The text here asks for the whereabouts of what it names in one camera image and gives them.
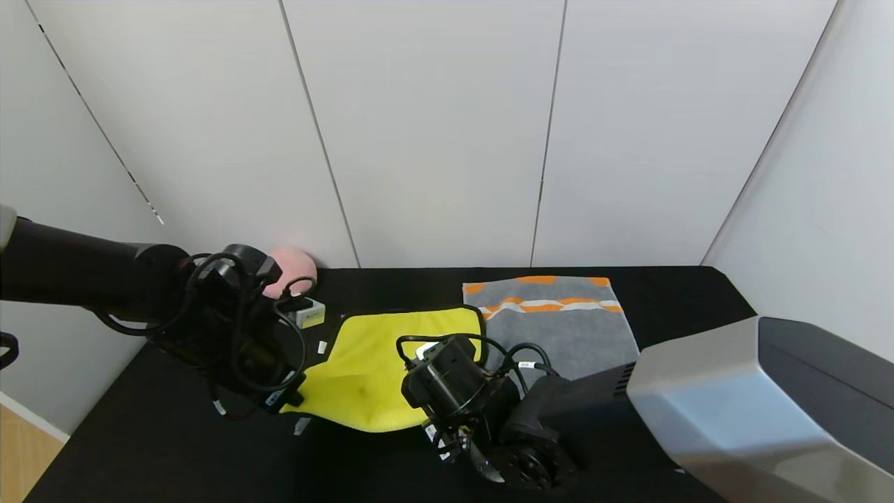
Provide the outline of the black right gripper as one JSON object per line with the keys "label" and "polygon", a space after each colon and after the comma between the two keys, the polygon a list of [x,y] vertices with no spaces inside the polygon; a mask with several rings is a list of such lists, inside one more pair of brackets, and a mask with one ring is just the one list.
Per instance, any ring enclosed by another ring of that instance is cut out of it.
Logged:
{"label": "black right gripper", "polygon": [[470,437],[466,427],[441,430],[431,421],[425,421],[421,428],[441,464],[453,464],[469,452]]}

